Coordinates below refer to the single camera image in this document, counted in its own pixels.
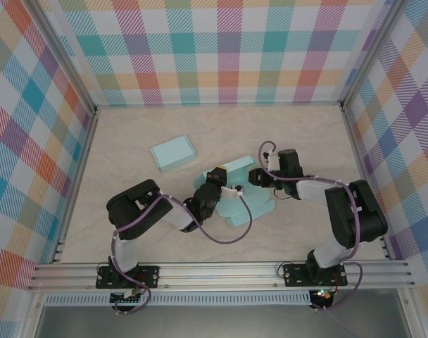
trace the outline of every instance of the beige floor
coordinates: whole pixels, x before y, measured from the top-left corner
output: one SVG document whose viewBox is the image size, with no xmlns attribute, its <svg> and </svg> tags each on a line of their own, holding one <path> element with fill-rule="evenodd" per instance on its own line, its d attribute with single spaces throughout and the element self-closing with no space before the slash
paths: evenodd
<svg viewBox="0 0 428 338">
<path fill-rule="evenodd" d="M 197 159 L 161 173 L 152 146 L 186 134 Z M 246 155 L 256 158 L 262 141 L 278 149 L 295 148 L 305 174 L 351 181 L 359 179 L 336 106 L 166 106 L 101 110 L 92 150 L 82 179 L 61 261 L 96 263 L 110 255 L 112 225 L 106 202 L 152 178 L 178 199 L 194 193 L 193 180 L 204 170 Z M 234 229 L 215 214 L 205 229 L 222 240 Z M 246 238 L 232 245 L 215 244 L 199 231 L 181 233 L 159 222 L 140 241 L 141 262 L 304 260 L 332 233 L 327 209 L 308 201 L 277 201 L 273 212 L 254 221 Z M 357 259 L 384 258 L 379 241 L 362 247 Z"/>
</svg>

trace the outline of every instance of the enclosure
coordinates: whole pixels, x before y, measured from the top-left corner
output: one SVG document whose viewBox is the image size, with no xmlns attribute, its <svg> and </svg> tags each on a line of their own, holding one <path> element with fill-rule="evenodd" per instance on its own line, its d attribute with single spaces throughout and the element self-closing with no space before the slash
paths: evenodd
<svg viewBox="0 0 428 338">
<path fill-rule="evenodd" d="M 181 136 L 195 157 L 160 169 L 152 149 Z M 237 243 L 172 220 L 140 237 L 156 288 L 116 316 L 129 288 L 96 288 L 108 201 L 147 179 L 184 201 L 240 161 L 249 184 L 267 140 L 304 175 L 369 183 L 388 230 L 350 258 L 361 273 L 289 286 L 329 208 L 245 185 Z M 224 200 L 202 227 L 230 241 L 249 219 Z M 325 292 L 347 303 L 308 307 Z M 119 330 L 428 337 L 428 0 L 0 1 L 0 337 Z"/>
</svg>

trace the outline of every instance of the black mounting bracket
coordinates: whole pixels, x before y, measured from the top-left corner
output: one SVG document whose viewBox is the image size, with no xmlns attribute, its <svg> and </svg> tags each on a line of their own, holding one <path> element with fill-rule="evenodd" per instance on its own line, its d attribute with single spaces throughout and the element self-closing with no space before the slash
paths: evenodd
<svg viewBox="0 0 428 338">
<path fill-rule="evenodd" d="M 97 289 L 136 289 L 137 284 L 125 279 L 114 267 L 111 257 L 109 265 L 101 266 L 97 273 L 95 287 Z M 158 266 L 139 266 L 126 273 L 138 282 L 145 284 L 150 289 L 158 287 L 159 267 Z"/>
<path fill-rule="evenodd" d="M 324 270 L 317 283 L 310 277 L 306 264 L 284 264 L 283 276 L 286 287 L 344 287 L 348 284 L 344 265 L 340 264 Z"/>
</svg>

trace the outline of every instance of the metal rail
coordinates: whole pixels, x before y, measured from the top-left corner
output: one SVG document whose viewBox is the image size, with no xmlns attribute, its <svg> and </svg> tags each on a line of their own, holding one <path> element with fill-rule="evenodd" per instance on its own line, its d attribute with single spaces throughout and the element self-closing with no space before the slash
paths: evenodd
<svg viewBox="0 0 428 338">
<path fill-rule="evenodd" d="M 405 261 L 358 261 L 364 270 L 361 289 L 397 289 L 414 287 Z M 145 263 L 158 265 L 159 285 L 154 292 L 216 292 L 309 290 L 312 287 L 286 288 L 277 276 L 279 262 L 262 263 Z M 38 265 L 30 283 L 31 292 L 102 292 L 95 288 L 97 264 Z M 346 266 L 348 286 L 354 288 L 358 267 Z"/>
</svg>

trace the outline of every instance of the colorful plaid backdrop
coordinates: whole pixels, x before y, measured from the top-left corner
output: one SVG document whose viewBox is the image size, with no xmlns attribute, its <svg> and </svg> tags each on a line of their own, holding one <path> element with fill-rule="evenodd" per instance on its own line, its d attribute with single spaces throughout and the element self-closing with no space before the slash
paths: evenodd
<svg viewBox="0 0 428 338">
<path fill-rule="evenodd" d="M 409 3 L 350 118 L 396 257 L 412 263 L 428 317 L 428 0 Z"/>
<path fill-rule="evenodd" d="M 20 0 L 0 1 L 0 337 L 44 262 L 84 144 L 83 108 Z"/>
<path fill-rule="evenodd" d="M 389 7 L 389 0 L 41 2 L 95 101 L 110 105 L 337 101 Z"/>
</svg>

